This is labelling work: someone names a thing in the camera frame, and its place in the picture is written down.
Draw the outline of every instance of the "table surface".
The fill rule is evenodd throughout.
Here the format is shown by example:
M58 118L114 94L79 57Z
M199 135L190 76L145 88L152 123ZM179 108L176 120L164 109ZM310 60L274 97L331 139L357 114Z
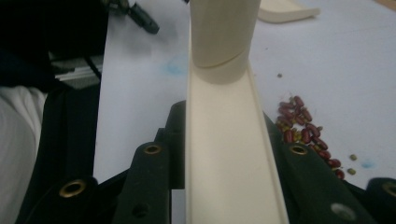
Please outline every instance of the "table surface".
M396 12L373 0L301 0L315 18L257 21L250 62L264 112L300 95L346 180L365 188L396 178ZM181 0L138 3L159 23L149 35L110 14L103 67L94 176L103 182L129 168L135 149L153 141L172 104L187 97L189 7ZM358 159L351 161L350 154Z

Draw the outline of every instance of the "blue mark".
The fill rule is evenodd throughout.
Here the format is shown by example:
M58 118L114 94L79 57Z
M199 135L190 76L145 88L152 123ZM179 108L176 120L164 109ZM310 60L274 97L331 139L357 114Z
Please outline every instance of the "blue mark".
M173 57L166 64L166 73L173 76L186 76L189 70L189 60L186 54Z
M365 169L375 168L375 163L370 160L365 160L361 163L361 167L363 167Z

